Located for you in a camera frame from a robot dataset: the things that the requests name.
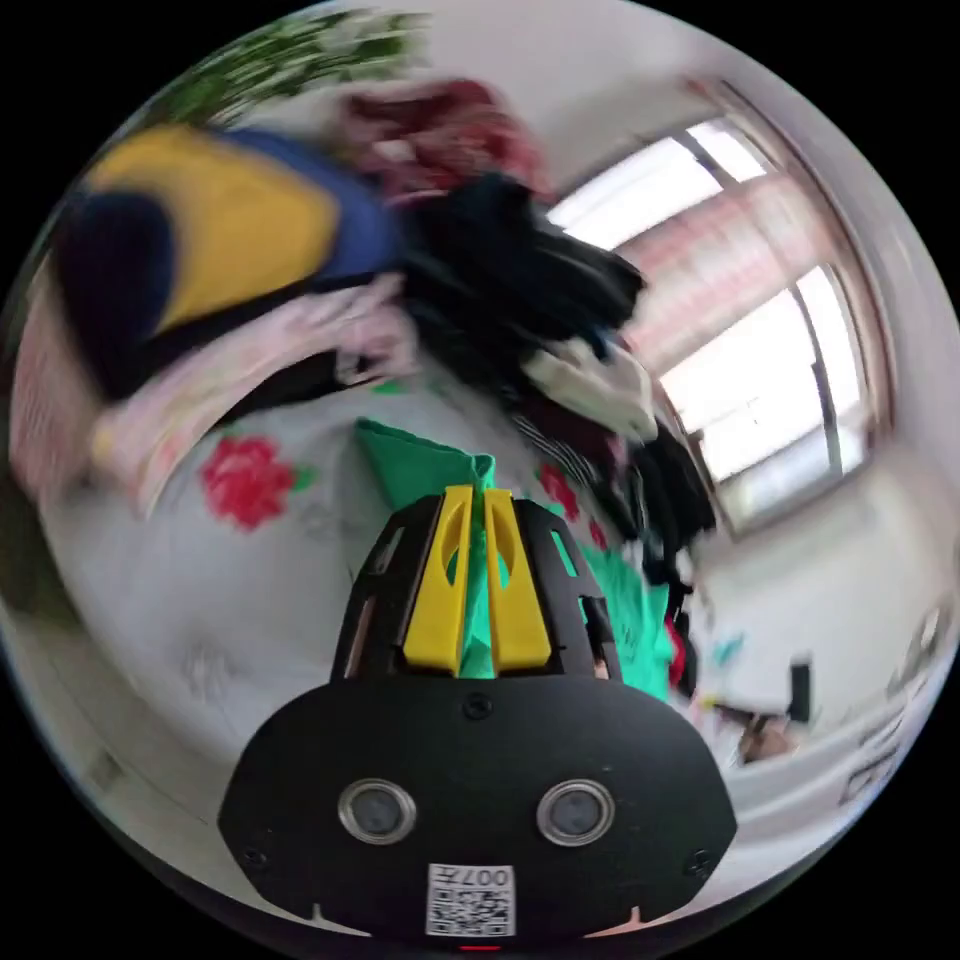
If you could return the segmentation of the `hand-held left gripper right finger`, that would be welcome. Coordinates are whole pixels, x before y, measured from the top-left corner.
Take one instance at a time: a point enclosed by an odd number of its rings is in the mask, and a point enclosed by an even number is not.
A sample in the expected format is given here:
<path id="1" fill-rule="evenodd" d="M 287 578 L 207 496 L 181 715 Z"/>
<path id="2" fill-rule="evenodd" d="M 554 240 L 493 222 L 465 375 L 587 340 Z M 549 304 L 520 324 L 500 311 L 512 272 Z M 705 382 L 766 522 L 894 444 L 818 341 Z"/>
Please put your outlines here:
<path id="1" fill-rule="evenodd" d="M 512 494 L 484 493 L 488 613 L 496 672 L 539 671 L 551 643 Z"/>

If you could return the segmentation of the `person's right hand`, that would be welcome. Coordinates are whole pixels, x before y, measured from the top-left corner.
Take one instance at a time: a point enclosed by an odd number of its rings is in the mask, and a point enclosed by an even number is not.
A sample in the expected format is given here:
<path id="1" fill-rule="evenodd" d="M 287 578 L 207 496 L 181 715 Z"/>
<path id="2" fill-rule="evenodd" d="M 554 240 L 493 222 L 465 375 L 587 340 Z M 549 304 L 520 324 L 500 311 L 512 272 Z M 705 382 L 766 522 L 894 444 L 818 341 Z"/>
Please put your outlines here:
<path id="1" fill-rule="evenodd" d="M 739 762 L 749 765 L 790 755 L 798 741 L 785 717 L 756 717 L 745 727 L 738 743 Z"/>

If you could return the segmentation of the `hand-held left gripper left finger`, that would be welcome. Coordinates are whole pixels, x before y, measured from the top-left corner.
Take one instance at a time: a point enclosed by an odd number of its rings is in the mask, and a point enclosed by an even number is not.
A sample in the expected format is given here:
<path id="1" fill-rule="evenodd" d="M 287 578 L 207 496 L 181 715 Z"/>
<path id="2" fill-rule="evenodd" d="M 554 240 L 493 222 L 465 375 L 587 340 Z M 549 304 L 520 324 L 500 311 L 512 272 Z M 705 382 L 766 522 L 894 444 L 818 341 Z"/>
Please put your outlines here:
<path id="1" fill-rule="evenodd" d="M 412 670 L 460 668 L 469 578 L 473 488 L 439 500 L 402 652 Z"/>

